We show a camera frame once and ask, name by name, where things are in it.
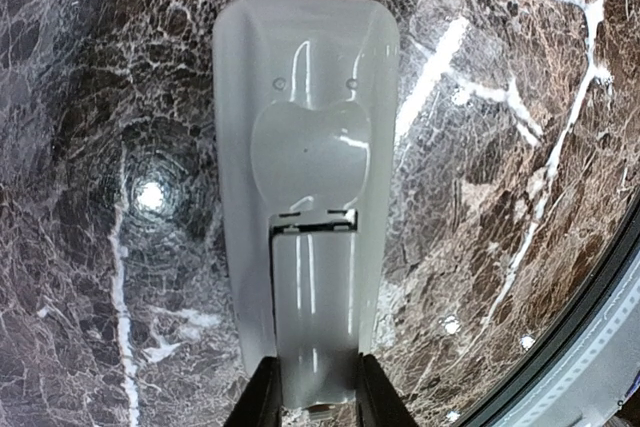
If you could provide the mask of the white remote control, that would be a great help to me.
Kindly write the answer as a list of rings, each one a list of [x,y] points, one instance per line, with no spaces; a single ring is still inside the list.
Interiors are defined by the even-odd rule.
[[[400,35],[374,0],[234,0],[212,38],[219,192],[245,369],[277,357],[272,241],[354,232],[359,352],[384,263]]]

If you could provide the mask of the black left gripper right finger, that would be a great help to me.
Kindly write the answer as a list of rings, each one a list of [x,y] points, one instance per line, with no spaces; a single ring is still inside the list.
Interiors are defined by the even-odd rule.
[[[360,354],[358,358],[356,409],[359,426],[418,426],[372,354]]]

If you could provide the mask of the grey battery cover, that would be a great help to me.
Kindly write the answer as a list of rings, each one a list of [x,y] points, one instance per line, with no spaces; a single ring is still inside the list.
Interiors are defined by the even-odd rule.
[[[279,234],[272,241],[276,352],[283,405],[350,401],[359,354],[354,232]]]

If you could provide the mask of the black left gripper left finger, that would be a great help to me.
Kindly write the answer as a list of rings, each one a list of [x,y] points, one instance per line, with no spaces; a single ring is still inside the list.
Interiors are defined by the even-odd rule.
[[[224,427],[280,426],[280,362],[276,357],[263,357]]]

